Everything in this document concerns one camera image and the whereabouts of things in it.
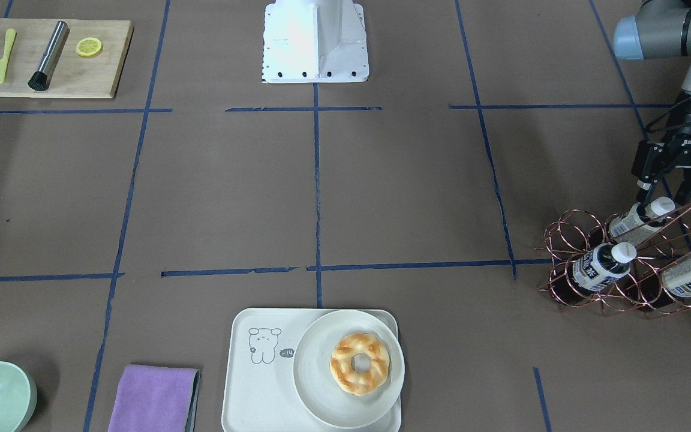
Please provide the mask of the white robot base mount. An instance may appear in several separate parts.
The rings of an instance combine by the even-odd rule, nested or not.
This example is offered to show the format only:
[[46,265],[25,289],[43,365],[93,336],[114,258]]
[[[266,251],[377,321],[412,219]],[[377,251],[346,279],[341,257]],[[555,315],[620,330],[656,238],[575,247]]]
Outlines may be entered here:
[[264,11],[262,82],[368,80],[365,14],[353,1],[276,1]]

